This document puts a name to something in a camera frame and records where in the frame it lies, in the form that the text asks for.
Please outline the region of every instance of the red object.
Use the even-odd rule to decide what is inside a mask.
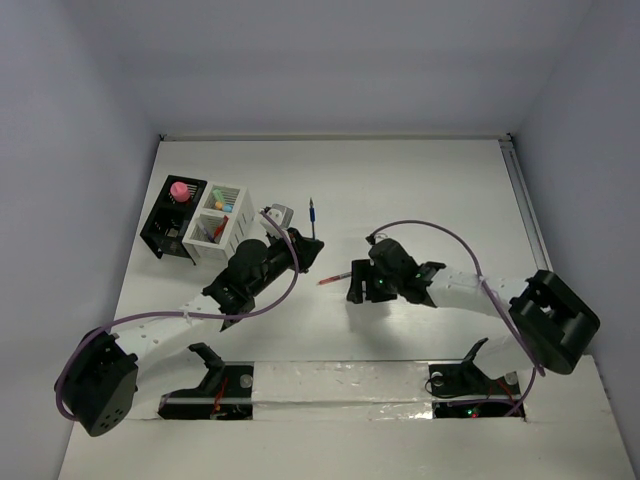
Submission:
[[[225,215],[224,218],[222,219],[222,223],[220,224],[220,226],[216,228],[215,232],[213,232],[214,242],[218,242],[218,243],[220,242],[220,239],[218,237],[224,233],[224,227],[227,226],[228,221],[229,221],[229,217]]]
[[[169,193],[171,193],[176,202],[185,203],[191,200],[191,192],[184,182],[174,182],[169,189]]]

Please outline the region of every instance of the marker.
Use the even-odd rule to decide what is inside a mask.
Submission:
[[[316,209],[313,208],[313,198],[309,198],[309,219],[311,220],[311,238],[316,239]]]
[[[341,273],[340,275],[334,275],[333,277],[325,278],[324,280],[320,280],[318,285],[326,285],[327,283],[337,282],[338,280],[342,280],[344,278],[349,278],[351,276],[351,272]]]

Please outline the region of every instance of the white table surface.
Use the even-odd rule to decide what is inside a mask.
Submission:
[[[479,338],[506,331],[495,319],[401,300],[346,305],[348,281],[316,286],[348,271],[352,259],[366,258],[364,237],[389,221],[424,219],[453,229],[486,275],[536,270],[496,141],[164,142],[139,230],[170,174],[245,185],[256,207],[294,208],[292,226],[303,233],[310,231],[309,196],[316,204],[326,247],[291,297],[203,339],[227,361],[460,358]],[[418,226],[388,233],[419,263],[472,268],[442,233]],[[182,258],[158,260],[136,238],[117,316],[174,309],[217,273]],[[258,307],[277,298],[289,279],[263,292]],[[526,408],[528,423],[125,420],[96,439],[76,425],[60,478],[633,478],[590,358],[569,377],[537,382]]]
[[[536,270],[496,141],[165,142],[138,230],[171,174],[247,186],[256,208],[292,207],[292,226],[307,235],[309,197],[316,205],[324,250],[276,310],[205,339],[225,360],[461,358],[479,338],[507,332],[496,319],[402,300],[348,305],[348,280],[316,286],[349,271],[351,260],[367,258],[364,237],[393,220],[423,219],[451,228],[471,244],[486,275],[523,277]],[[257,222],[253,233],[264,236]],[[473,268],[466,252],[441,232],[402,226],[388,234],[418,263]],[[158,260],[136,238],[117,316],[175,309],[218,273],[184,258]],[[265,290],[257,306],[279,297],[290,278],[283,275]]]

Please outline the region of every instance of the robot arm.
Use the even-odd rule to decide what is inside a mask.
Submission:
[[[461,308],[500,317],[476,274],[443,263],[418,265],[402,246],[384,239],[372,246],[370,260],[352,262],[347,300],[362,303],[393,300],[433,308]],[[509,312],[522,341],[546,369],[569,374],[600,327],[598,317],[553,272],[538,270],[528,279],[486,278],[497,302]],[[467,356],[465,368],[488,379],[532,367],[513,336],[483,339]]]
[[[221,324],[221,330],[225,330],[243,317],[256,316],[276,306],[286,294],[271,306],[251,312],[255,308],[256,295],[288,269],[295,269],[296,275],[297,272],[306,273],[324,247],[322,241],[305,238],[295,228],[286,228],[291,217],[287,212],[276,208],[265,212],[269,247],[260,240],[242,242],[228,267],[204,288],[201,295],[187,304],[182,316],[179,316],[182,312],[140,314],[120,322],[150,316],[160,318],[119,329],[116,333],[101,329],[100,333],[93,331],[85,336],[86,340],[65,367],[55,389],[57,399],[73,414],[70,418],[78,420],[89,435],[99,436],[110,431],[127,415],[138,390],[139,371],[186,348],[205,360],[209,369],[199,387],[220,387],[215,380],[225,368],[224,362],[198,342],[214,333]],[[286,235],[286,240],[281,236],[276,238],[274,232]],[[199,312],[215,311],[218,305],[224,315]]]

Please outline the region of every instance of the gray wall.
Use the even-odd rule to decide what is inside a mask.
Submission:
[[[157,136],[50,1],[0,2],[0,478],[56,478],[53,381],[113,315]]]
[[[598,1],[516,145],[552,262],[602,320],[594,353],[636,472],[639,139],[640,2]]]
[[[512,131],[591,0],[61,0],[164,133]]]

